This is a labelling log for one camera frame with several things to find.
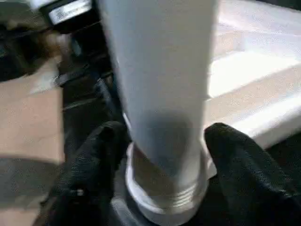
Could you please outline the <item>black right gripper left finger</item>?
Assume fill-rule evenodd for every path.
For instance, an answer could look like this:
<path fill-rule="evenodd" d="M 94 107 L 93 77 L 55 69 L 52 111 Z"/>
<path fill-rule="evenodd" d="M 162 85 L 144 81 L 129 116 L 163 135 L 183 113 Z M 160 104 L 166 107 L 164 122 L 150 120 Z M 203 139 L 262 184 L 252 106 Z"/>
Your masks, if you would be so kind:
<path fill-rule="evenodd" d="M 37 226 L 106 226 L 115 172 L 128 145 L 126 125 L 94 129 L 63 165 L 35 219 Z"/>

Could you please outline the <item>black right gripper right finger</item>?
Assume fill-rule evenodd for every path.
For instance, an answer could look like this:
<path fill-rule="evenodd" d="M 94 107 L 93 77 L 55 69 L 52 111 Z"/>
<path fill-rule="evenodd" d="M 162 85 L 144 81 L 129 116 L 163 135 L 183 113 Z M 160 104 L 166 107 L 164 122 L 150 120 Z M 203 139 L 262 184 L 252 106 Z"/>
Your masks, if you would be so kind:
<path fill-rule="evenodd" d="M 235 225 L 301 224 L 300 189 L 251 137 L 218 122 L 204 139 Z"/>

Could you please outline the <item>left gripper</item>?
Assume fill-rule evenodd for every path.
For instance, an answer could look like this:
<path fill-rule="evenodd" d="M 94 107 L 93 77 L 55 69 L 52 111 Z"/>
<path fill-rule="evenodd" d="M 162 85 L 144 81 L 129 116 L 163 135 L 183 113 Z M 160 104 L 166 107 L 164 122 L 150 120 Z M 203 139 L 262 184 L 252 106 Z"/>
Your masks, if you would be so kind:
<path fill-rule="evenodd" d="M 69 19 L 53 25 L 65 38 L 61 47 L 62 60 L 55 83 L 61 87 L 84 77 L 95 82 L 95 93 L 101 97 L 110 118 L 124 123 L 122 104 L 112 68 L 103 26 L 99 20 Z"/>

